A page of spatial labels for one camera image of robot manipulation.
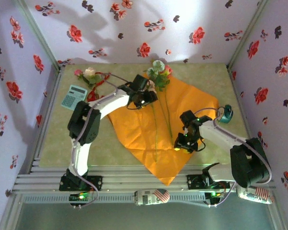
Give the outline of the fake flower cream pink blooms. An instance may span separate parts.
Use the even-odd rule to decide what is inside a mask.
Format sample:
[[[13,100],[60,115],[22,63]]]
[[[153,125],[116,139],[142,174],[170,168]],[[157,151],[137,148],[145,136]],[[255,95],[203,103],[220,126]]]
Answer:
[[[156,89],[155,89],[155,84],[153,83],[152,80],[148,81],[148,91],[149,92],[153,92],[154,94],[156,94]],[[150,106],[152,108],[152,112],[153,112],[153,117],[154,117],[154,125],[155,125],[155,163],[157,163],[157,122],[156,122],[156,112],[153,106],[153,103],[150,103]]]

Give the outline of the fake flower white green blooms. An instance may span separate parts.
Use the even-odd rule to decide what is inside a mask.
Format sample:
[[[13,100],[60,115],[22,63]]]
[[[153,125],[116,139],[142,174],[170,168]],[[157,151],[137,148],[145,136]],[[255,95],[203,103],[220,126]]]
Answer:
[[[165,68],[165,63],[162,62],[161,60],[153,60],[152,61],[152,66],[149,67],[147,70],[144,71],[144,73],[147,75],[148,80],[153,81],[153,83],[155,84],[155,89],[156,89],[156,94],[158,96],[158,101],[160,104],[160,109],[162,111],[162,115],[164,117],[166,126],[168,128],[168,117],[167,117],[167,110],[166,110],[166,103],[165,103],[165,98],[164,98],[164,92],[161,92],[159,90],[159,77],[158,74],[164,70]],[[171,143],[173,143],[173,135],[170,135],[169,129],[168,129],[168,133],[169,133],[169,138]]]

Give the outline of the fake flower large pink bloom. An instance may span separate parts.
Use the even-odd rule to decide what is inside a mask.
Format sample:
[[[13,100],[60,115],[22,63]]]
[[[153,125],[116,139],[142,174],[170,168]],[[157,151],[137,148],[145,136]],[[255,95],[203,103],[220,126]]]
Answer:
[[[166,103],[166,110],[167,110],[167,117],[168,117],[168,129],[170,132],[170,135],[172,136],[172,128],[171,128],[171,122],[170,122],[170,112],[169,112],[169,107],[168,107],[168,100],[167,100],[167,88],[170,83],[170,75],[172,74],[172,69],[170,68],[169,65],[165,65],[165,68],[163,71],[161,71],[158,74],[159,77],[159,90],[161,92],[164,92],[164,98],[165,98],[165,103]]]

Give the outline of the orange wrapping paper sheet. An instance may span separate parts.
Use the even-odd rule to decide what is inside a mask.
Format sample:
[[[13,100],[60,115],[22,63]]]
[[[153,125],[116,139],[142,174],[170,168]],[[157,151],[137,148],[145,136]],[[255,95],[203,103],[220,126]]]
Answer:
[[[170,76],[167,88],[167,100],[173,132],[171,143],[159,101],[153,102],[157,122],[157,163],[155,163],[155,125],[152,108],[149,105],[133,110],[119,108],[109,114],[120,143],[131,152],[157,179],[170,185],[177,174],[191,158],[186,150],[174,150],[174,141],[178,133],[183,132],[180,115],[188,110],[193,112],[204,109],[198,115],[216,117],[218,99],[194,86]]]

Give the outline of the red ribbon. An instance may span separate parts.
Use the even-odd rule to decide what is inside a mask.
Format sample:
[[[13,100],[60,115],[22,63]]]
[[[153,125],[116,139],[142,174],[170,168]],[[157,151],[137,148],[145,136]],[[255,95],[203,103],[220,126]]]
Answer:
[[[92,86],[90,86],[91,91],[89,92],[87,96],[88,102],[96,101],[104,97],[104,95],[100,95],[97,90],[98,90],[98,87],[104,84],[105,80],[108,80],[109,78],[110,78],[110,73],[102,74],[101,72],[97,72],[97,75],[91,78],[95,82],[92,84]]]

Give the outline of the fake flower pink bud cream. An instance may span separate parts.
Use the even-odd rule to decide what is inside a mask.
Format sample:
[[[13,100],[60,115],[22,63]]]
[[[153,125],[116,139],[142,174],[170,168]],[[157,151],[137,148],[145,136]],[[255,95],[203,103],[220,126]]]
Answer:
[[[100,72],[96,72],[92,67],[84,71],[77,69],[74,71],[74,75],[78,80],[82,80],[91,90],[94,90],[103,83]]]

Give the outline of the flag print fabric pouch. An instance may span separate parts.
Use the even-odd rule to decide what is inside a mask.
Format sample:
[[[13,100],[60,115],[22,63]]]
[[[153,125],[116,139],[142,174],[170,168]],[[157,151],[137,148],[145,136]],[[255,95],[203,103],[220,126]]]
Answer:
[[[170,193],[166,189],[148,189],[134,192],[134,203],[137,206],[165,204],[170,200]]]
[[[262,204],[272,204],[275,202],[275,199],[272,193],[265,188],[261,187],[248,187],[243,188],[241,186],[237,186],[236,192],[239,198],[245,199],[248,201],[262,203]]]

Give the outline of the teal calculator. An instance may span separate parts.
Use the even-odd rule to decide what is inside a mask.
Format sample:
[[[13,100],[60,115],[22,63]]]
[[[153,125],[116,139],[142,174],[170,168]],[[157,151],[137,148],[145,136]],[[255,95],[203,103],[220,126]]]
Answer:
[[[77,85],[70,85],[67,94],[61,102],[61,106],[74,110],[80,101],[84,101],[87,96],[87,89]]]

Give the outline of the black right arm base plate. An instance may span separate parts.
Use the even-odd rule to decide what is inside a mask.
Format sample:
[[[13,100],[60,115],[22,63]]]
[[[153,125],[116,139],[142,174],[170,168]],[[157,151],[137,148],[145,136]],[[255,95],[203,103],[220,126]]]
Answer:
[[[229,189],[228,182],[215,182],[209,176],[202,174],[187,175],[187,185],[189,190],[194,189]]]

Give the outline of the aluminium side rail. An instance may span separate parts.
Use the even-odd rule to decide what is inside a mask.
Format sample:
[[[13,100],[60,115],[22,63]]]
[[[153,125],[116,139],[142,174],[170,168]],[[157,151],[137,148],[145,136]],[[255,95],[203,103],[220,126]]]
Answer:
[[[228,80],[232,86],[234,97],[231,104],[234,113],[233,120],[229,123],[228,128],[228,131],[231,133],[230,136],[234,138],[234,146],[229,150],[230,164],[234,173],[252,174],[261,168],[265,168],[265,166],[252,151],[253,147],[258,144],[253,144],[254,139],[250,137],[238,93],[230,75],[228,76]]]
[[[41,118],[41,124],[37,128],[37,136],[34,141],[34,147],[32,156],[29,162],[28,169],[26,171],[27,174],[31,173],[31,169],[33,166],[39,165],[41,151],[43,149],[43,142],[46,138],[47,131],[48,131],[48,124],[50,121],[50,117],[52,114],[53,107],[55,105],[56,95],[59,89],[60,80],[62,78],[62,75],[64,73],[65,67],[60,67],[58,73],[55,75],[55,80],[52,84],[52,87],[49,89],[48,95],[46,97],[46,108],[43,110],[42,118]]]

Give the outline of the long aluminium frame rail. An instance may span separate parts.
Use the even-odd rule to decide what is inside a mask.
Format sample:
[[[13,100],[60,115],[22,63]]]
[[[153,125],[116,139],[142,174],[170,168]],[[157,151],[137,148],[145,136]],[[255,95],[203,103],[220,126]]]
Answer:
[[[163,184],[142,165],[93,166],[89,175],[102,176],[100,193],[133,193],[142,189],[162,188],[169,192],[188,192],[187,175],[201,174],[205,166],[186,165],[170,183]],[[66,167],[33,166],[28,174],[16,177],[12,192],[16,194],[58,193]]]

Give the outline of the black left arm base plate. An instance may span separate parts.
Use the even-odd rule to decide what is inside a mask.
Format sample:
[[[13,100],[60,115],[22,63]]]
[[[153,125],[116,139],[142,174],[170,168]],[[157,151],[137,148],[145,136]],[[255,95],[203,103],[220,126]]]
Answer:
[[[101,190],[103,184],[102,176],[87,176],[87,181],[92,183],[98,191]],[[89,191],[93,187],[79,177],[70,178],[67,175],[63,175],[60,179],[59,191]]]

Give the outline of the aluminium corner post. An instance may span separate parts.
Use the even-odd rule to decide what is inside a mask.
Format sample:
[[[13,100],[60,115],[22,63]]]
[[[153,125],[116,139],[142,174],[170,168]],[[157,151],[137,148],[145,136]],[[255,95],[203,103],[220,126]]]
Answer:
[[[13,3],[16,5],[20,13],[23,15],[27,23],[29,24],[31,30],[35,34],[36,38],[38,39],[39,43],[41,44],[43,50],[45,51],[46,55],[50,59],[53,67],[56,69],[56,72],[60,72],[60,66],[58,65],[57,61],[55,60],[55,57],[44,37],[42,34],[38,24],[36,23],[34,17],[32,16],[26,2],[24,0],[12,0]]]
[[[242,36],[242,39],[239,41],[237,48],[235,49],[232,57],[230,58],[228,64],[226,65],[227,70],[230,71],[232,69],[232,66],[234,65],[239,53],[241,52],[244,44],[246,43],[248,37],[250,36],[250,34],[252,33],[254,27],[257,24],[257,21],[259,20],[259,18],[261,17],[261,14],[263,13],[266,5],[269,3],[270,0],[259,0],[257,3],[257,8],[256,11],[252,17],[252,19],[250,20],[244,35]]]

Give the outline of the aluminium frame leg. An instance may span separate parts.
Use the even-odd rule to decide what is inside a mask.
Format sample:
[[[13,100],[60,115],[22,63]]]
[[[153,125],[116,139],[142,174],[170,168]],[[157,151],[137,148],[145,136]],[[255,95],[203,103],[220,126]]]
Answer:
[[[269,204],[268,210],[270,214],[271,224],[273,230],[288,230],[282,213],[276,203]]]
[[[11,195],[3,213],[0,230],[16,230],[18,218],[23,205],[23,196],[20,194]]]

